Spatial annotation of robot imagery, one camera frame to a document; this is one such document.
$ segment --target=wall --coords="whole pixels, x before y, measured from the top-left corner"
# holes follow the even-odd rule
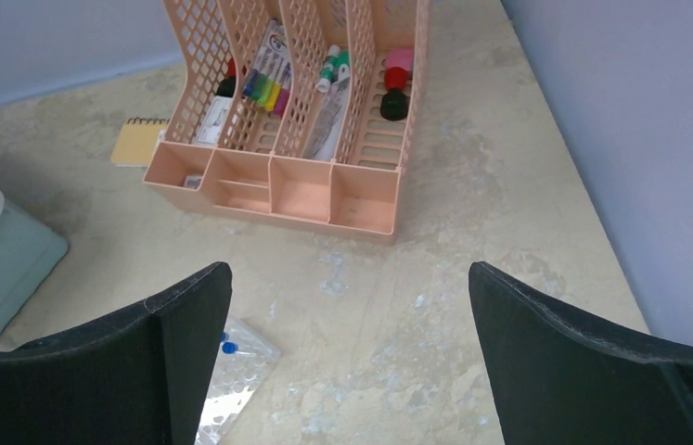
[[[181,60],[161,0],[0,1],[0,104]]]
[[[693,0],[505,0],[650,330],[693,345]]]

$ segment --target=spiral notebook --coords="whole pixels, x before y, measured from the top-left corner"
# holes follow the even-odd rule
[[[111,162],[122,167],[147,167],[168,126],[167,119],[127,120],[114,144]]]

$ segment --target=pink sponge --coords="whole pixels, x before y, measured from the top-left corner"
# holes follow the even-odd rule
[[[390,69],[393,67],[400,67],[404,70],[411,71],[412,63],[415,60],[415,49],[414,48],[399,48],[393,49],[387,55],[384,60],[384,68]]]

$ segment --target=pack of colored markers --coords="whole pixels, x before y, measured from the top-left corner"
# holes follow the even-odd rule
[[[283,116],[289,102],[291,63],[286,34],[276,19],[270,20],[262,45],[253,60],[242,95],[256,105]]]

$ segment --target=beige surface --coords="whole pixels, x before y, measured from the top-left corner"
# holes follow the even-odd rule
[[[431,16],[394,248],[185,215],[140,170],[112,166],[126,118],[171,113],[180,68],[0,108],[0,188],[71,242],[5,337],[66,329],[228,261],[231,314],[284,356],[224,444],[500,443],[473,261],[645,328],[498,0],[436,2]]]

